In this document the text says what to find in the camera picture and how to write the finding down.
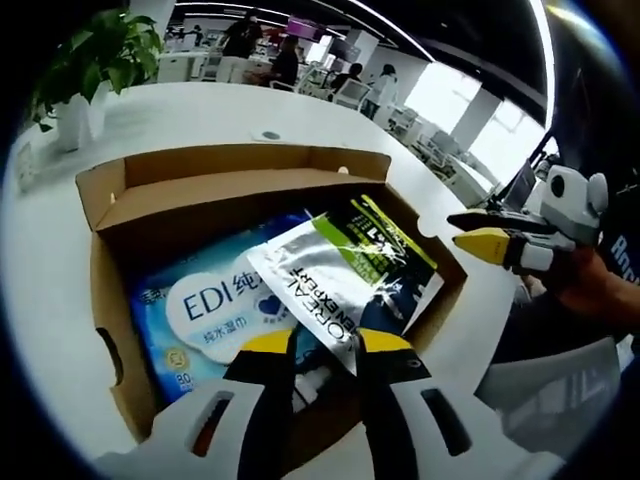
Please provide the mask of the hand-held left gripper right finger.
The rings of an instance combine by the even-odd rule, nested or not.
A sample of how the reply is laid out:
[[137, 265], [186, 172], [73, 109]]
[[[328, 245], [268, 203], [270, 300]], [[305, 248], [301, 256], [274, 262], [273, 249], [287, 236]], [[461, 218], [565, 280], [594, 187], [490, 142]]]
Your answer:
[[361, 328], [362, 422], [377, 479], [549, 479], [555, 456], [531, 453], [473, 394], [434, 377], [412, 346]]

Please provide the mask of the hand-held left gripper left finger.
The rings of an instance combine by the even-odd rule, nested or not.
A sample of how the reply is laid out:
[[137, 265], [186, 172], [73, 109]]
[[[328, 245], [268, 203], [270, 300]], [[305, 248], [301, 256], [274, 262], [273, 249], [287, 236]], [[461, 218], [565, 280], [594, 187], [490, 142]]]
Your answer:
[[95, 462], [103, 479], [278, 479], [293, 418], [295, 335], [255, 337], [224, 377], [161, 411], [128, 453]]

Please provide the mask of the person's right hand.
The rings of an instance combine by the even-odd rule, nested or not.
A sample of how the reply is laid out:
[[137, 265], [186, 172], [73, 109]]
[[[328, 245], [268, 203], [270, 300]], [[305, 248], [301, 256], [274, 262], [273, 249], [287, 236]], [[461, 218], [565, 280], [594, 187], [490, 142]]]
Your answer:
[[609, 271], [593, 248], [554, 260], [543, 285], [567, 308], [594, 319], [639, 326], [639, 286]]

